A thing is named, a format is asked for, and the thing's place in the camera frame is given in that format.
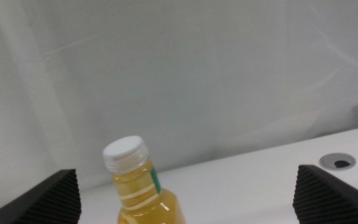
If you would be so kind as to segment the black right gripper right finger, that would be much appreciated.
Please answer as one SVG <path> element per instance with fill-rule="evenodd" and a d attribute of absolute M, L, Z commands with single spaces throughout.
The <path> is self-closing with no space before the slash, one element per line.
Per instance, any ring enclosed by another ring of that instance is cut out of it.
<path fill-rule="evenodd" d="M 301 224 L 358 223 L 358 190 L 314 165 L 300 165 L 292 206 Z"/>

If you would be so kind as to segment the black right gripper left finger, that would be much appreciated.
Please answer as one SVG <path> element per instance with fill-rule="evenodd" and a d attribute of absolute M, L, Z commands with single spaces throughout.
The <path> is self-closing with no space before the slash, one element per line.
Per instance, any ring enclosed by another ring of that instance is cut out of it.
<path fill-rule="evenodd" d="M 0 224 L 77 224 L 81 199 L 76 170 L 56 172 L 0 208 Z"/>

